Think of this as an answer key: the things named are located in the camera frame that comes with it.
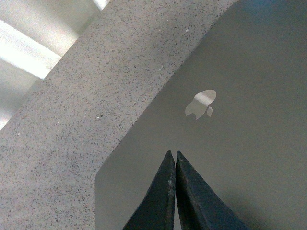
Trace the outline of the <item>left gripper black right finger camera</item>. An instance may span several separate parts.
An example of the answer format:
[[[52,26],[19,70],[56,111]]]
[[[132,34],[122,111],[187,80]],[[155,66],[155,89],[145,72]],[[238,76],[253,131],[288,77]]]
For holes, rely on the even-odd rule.
[[[248,230],[178,151],[176,197],[183,230]]]

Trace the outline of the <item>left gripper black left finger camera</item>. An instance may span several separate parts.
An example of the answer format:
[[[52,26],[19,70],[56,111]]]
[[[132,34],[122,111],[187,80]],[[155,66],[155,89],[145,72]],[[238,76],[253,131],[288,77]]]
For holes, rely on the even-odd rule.
[[[176,167],[168,151],[140,205],[125,230],[172,230],[174,228]]]

